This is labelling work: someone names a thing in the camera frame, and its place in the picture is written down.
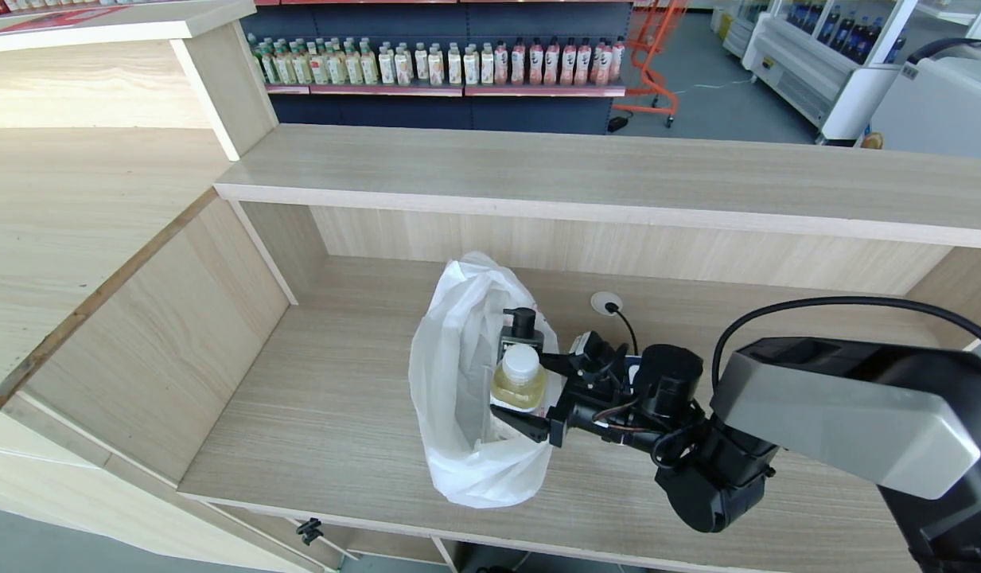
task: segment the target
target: cable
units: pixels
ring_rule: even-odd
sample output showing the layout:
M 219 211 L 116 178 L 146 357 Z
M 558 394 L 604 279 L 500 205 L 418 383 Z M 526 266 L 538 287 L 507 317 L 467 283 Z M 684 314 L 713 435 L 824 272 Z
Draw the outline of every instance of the cable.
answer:
M 773 314 L 774 312 L 781 312 L 781 310 L 791 310 L 795 308 L 805 308 L 805 307 L 817 307 L 817 306 L 830 306 L 830 305 L 864 305 L 864 306 L 879 306 L 879 307 L 893 307 L 900 308 L 904 310 L 912 310 L 915 312 L 921 312 L 935 316 L 936 318 L 944 319 L 946 322 L 951 322 L 961 329 L 966 330 L 970 334 L 974 334 L 979 341 L 981 341 L 981 326 L 971 322 L 971 320 L 956 314 L 956 312 L 951 312 L 945 308 L 940 308 L 935 305 L 930 305 L 927 303 L 920 303 L 918 301 L 909 301 L 907 298 L 891 298 L 891 297 L 817 297 L 817 298 L 798 298 L 798 300 L 786 301 L 784 303 L 777 303 L 775 305 L 769 305 L 759 309 L 755 309 L 745 315 L 742 315 L 738 320 L 730 323 L 727 329 L 720 334 L 719 340 L 716 341 L 716 347 L 713 349 L 713 366 L 712 366 L 712 380 L 713 389 L 716 389 L 716 385 L 720 382 L 720 359 L 722 359 L 723 347 L 727 344 L 730 339 L 730 335 L 738 331 L 746 323 L 759 318 L 760 316 L 765 316 L 767 314 Z
M 628 322 L 628 319 L 621 314 L 621 309 L 614 303 L 607 303 L 603 305 L 603 310 L 610 312 L 611 314 L 616 314 L 617 316 L 621 317 L 621 320 L 624 320 L 625 326 L 628 326 L 628 331 L 632 334 L 632 349 L 635 349 L 635 355 L 639 356 L 639 338 L 635 337 L 635 330 L 632 329 L 632 323 Z
M 520 567 L 522 567 L 523 565 L 525 565 L 525 563 L 529 559 L 530 555 L 533 555 L 533 552 L 526 552 L 526 555 L 522 555 L 522 559 L 519 559 L 519 562 L 516 563 L 516 565 L 514 567 L 512 567 L 512 573 L 515 573 L 516 571 L 519 570 Z

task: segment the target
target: yellow liquid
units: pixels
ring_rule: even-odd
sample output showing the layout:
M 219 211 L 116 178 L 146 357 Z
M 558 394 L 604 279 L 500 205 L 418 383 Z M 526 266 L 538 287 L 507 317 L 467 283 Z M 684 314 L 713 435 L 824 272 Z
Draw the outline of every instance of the yellow liquid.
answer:
M 510 403 L 520 410 L 530 410 L 540 405 L 543 400 L 543 393 L 547 388 L 547 373 L 540 367 L 533 380 L 526 384 L 515 384 L 504 374 L 504 367 L 500 364 L 493 373 L 493 384 L 490 385 L 490 394 L 501 400 Z

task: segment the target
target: counter top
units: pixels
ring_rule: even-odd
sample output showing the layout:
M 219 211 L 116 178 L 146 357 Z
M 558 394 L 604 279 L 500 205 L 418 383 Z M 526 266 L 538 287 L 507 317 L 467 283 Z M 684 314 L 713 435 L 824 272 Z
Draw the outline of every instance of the counter top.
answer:
M 228 164 L 207 130 L 0 130 L 0 384 Z
M 832 146 L 283 124 L 216 187 L 274 203 L 981 248 L 981 160 Z
M 140 40 L 174 40 L 195 37 L 231 21 L 256 12 L 253 0 L 188 0 L 131 4 L 124 6 L 76 7 L 75 10 L 49 14 L 23 14 L 0 18 L 0 30 L 21 26 L 65 14 L 75 14 L 75 21 L 50 22 L 50 28 L 20 29 L 0 33 L 0 52 L 107 44 Z
M 433 489 L 418 437 L 407 363 L 411 337 L 443 265 L 333 257 L 316 290 L 281 322 L 213 431 L 180 492 L 266 513 L 415 536 L 526 548 L 672 571 L 908 572 L 913 562 L 871 483 L 780 453 L 758 507 L 729 530 L 697 533 L 653 482 L 646 454 L 572 431 L 544 485 L 500 510 L 452 505 Z M 644 344 L 707 358 L 738 315 L 827 291 L 632 279 L 574 272 L 516 274 L 562 346 L 586 329 L 616 344 L 617 319 L 587 304 L 620 291 Z M 802 309 L 764 317 L 729 348 L 762 335 L 850 335 L 933 345 L 919 317 L 895 309 Z M 698 398 L 708 403 L 709 384 Z

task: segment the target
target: white plastic bag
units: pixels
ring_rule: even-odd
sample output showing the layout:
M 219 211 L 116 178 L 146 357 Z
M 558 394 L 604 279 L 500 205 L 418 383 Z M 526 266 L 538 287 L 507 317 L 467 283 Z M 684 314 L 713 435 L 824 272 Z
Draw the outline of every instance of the white plastic bag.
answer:
M 551 445 L 536 443 L 491 416 L 490 381 L 505 308 L 536 308 L 529 290 L 483 253 L 451 261 L 416 329 L 409 385 L 430 478 L 454 504 L 502 508 L 533 497 L 543 485 Z M 537 313 L 543 351 L 557 335 Z M 556 400 L 560 376 L 548 375 Z

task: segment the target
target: robotic arm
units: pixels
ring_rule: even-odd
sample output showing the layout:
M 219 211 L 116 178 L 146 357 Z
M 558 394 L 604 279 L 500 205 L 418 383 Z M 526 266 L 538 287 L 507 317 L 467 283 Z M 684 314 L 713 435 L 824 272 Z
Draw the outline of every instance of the robotic arm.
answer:
M 638 360 L 625 355 L 627 345 L 611 348 L 596 333 L 583 334 L 569 355 L 541 356 L 545 368 L 567 378 L 545 418 L 492 409 L 536 442 L 560 447 L 577 427 L 650 453 L 655 481 L 673 510 L 703 532 L 726 529 L 762 500 L 766 479 L 775 474 L 770 463 L 787 447 L 876 483 L 923 571 L 979 573 L 980 358 L 867 341 L 771 337 L 738 349 L 716 375 L 727 338 L 751 318 L 811 301 L 856 304 L 857 298 L 895 301 L 810 298 L 735 322 L 717 344 L 708 418 L 694 399 L 701 358 L 689 349 L 650 345 Z M 935 310 L 981 337 L 980 327 Z

